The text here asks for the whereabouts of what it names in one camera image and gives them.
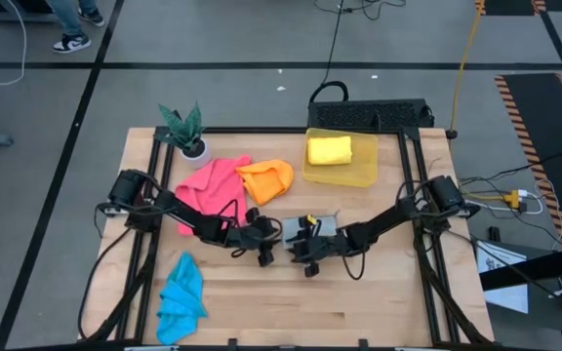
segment gray floor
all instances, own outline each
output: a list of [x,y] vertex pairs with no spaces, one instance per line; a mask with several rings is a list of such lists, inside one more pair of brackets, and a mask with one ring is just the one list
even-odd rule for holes
[[[320,3],[335,7],[335,1]],[[101,0],[100,8],[109,15],[113,4],[114,0]],[[334,60],[457,62],[473,12],[472,2],[409,0],[406,8],[383,8],[376,22],[359,14],[344,16]],[[551,17],[562,39],[562,14]],[[335,19],[299,0],[126,0],[105,60],[325,61]],[[92,62],[103,29],[88,32],[96,43],[92,49],[61,57],[49,50],[60,36],[58,29],[31,25],[27,60]],[[18,61],[19,55],[20,29],[0,25],[0,61]],[[559,62],[559,58],[539,17],[485,17],[470,61]],[[459,176],[485,176],[525,164],[523,152],[514,152],[519,150],[518,140],[494,83],[496,74],[509,73],[523,72],[465,72],[460,137],[453,144]],[[17,74],[0,70],[0,79]],[[93,207],[113,181],[128,128],[161,124],[158,102],[187,109],[196,100],[207,126],[304,126],[308,97],[323,74],[322,69],[103,70],[8,347],[75,339],[83,284],[99,245]],[[346,69],[333,70],[330,79],[343,80],[352,99],[425,98],[437,126],[446,127],[456,74]],[[89,71],[81,69],[30,69],[20,83],[0,88],[0,132],[16,141],[10,148],[0,148],[0,320],[88,76]],[[339,96],[327,92],[321,98]],[[523,172],[498,185],[532,189],[533,182],[532,175]],[[552,228],[546,214],[531,220]],[[469,222],[470,231],[478,236],[485,235],[489,225],[496,225],[496,220],[486,213]],[[542,232],[520,222],[503,219],[499,226],[506,242],[550,246]],[[514,323],[493,308],[491,314],[497,339],[507,345],[560,348],[556,331]]]

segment white paper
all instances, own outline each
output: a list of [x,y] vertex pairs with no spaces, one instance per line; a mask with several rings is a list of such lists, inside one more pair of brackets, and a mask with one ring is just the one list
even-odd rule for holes
[[[514,253],[491,244],[477,242],[477,246],[482,247],[508,264],[515,264],[526,260],[526,256],[521,253]],[[504,267],[502,262],[480,248],[476,249],[476,264],[478,265],[479,273]],[[485,292],[485,300],[504,308],[528,314],[528,285],[524,284]]]

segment potted plant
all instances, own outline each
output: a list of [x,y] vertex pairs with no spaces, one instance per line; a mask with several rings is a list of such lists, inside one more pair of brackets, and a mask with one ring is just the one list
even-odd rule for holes
[[194,104],[194,108],[184,120],[176,110],[171,111],[161,104],[159,107],[169,132],[166,135],[156,135],[155,137],[178,147],[181,150],[181,156],[192,169],[197,170],[207,165],[212,160],[212,155],[205,139],[201,137],[203,128],[198,103]]

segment blue towel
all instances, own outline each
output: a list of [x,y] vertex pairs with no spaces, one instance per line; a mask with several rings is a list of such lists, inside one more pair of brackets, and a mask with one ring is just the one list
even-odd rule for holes
[[166,287],[160,293],[162,303],[157,317],[157,338],[164,345],[171,345],[196,331],[196,320],[206,318],[201,303],[203,278],[190,253],[183,253],[173,272],[168,276]]

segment jeans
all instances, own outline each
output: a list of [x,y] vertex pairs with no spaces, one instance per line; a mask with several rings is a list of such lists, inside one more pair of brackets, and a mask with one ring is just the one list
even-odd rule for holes
[[[64,34],[68,36],[84,34],[77,17],[77,9],[73,7],[70,0],[47,0],[47,3],[60,20]],[[97,9],[97,2],[96,0],[79,0],[79,8],[84,14],[89,14]]]

